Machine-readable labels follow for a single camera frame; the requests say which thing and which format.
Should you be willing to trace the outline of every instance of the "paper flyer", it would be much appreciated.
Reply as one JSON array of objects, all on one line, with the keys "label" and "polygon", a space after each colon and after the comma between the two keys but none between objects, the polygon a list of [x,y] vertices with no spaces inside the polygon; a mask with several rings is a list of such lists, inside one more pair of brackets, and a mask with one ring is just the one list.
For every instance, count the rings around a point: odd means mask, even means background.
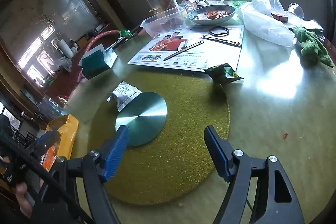
[{"label": "paper flyer", "polygon": [[[230,33],[222,37],[223,39],[242,43],[244,26],[227,25],[225,27],[230,30]],[[162,34],[152,39],[128,64],[204,71],[211,66],[228,63],[236,70],[241,48],[203,39],[203,35],[209,35],[211,28],[213,26],[200,25]],[[203,44],[163,61],[171,54],[201,40],[204,41]]]}]

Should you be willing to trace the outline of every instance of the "window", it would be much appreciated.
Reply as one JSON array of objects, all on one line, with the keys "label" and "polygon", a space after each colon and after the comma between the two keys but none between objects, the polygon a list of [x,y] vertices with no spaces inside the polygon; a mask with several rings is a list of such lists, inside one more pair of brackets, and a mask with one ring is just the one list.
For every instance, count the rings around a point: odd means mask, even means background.
[{"label": "window", "polygon": [[45,82],[43,75],[37,70],[34,65],[31,65],[29,70],[27,71],[28,76],[34,81],[35,83],[42,87],[43,83]]},{"label": "window", "polygon": [[53,47],[57,50],[58,49],[58,46],[57,46],[57,40],[56,39],[53,39],[52,41],[51,41],[51,44],[53,45]]},{"label": "window", "polygon": [[50,58],[46,51],[42,51],[37,58],[37,61],[42,65],[42,67],[49,73],[53,74],[54,71],[51,67],[54,65],[53,60]]},{"label": "window", "polygon": [[55,107],[58,107],[58,104],[51,98],[49,98],[49,102],[51,102]]},{"label": "window", "polygon": [[46,40],[54,31],[55,31],[54,27],[50,25],[41,33],[41,36],[43,37],[44,40]]},{"label": "window", "polygon": [[8,111],[7,108],[4,109],[3,114],[9,118],[9,123],[14,130],[18,130],[21,122],[16,119],[12,113]]},{"label": "window", "polygon": [[36,38],[35,41],[29,46],[28,50],[23,54],[20,58],[18,64],[20,68],[24,68],[28,61],[32,58],[32,56],[36,53],[36,51],[41,47],[42,40],[40,38]]}]

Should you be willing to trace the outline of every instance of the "yellow box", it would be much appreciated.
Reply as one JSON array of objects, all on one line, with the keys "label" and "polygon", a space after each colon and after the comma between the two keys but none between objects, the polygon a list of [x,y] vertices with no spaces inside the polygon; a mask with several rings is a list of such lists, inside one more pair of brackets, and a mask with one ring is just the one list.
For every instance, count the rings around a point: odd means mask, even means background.
[{"label": "yellow box", "polygon": [[70,160],[78,125],[79,121],[71,114],[58,117],[48,123],[45,130],[46,132],[51,129],[57,129],[58,133],[61,135],[61,142],[57,151],[57,157],[64,156]]}]

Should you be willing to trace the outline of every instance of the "qr code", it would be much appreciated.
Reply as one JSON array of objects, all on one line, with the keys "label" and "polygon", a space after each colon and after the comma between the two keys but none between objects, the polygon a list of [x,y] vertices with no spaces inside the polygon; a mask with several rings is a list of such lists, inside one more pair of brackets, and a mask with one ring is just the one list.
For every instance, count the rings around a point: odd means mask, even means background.
[{"label": "qr code", "polygon": [[143,57],[143,55],[138,55],[135,60],[139,61],[142,57]]}]

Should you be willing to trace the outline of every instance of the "green towel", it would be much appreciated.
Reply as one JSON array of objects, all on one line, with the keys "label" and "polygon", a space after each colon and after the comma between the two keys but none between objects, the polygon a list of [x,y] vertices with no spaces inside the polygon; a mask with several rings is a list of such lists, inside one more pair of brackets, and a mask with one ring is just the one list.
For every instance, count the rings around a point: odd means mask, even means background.
[{"label": "green towel", "polygon": [[333,68],[334,64],[315,32],[309,32],[305,28],[295,28],[294,34],[301,44],[301,55],[306,61],[321,63]]}]

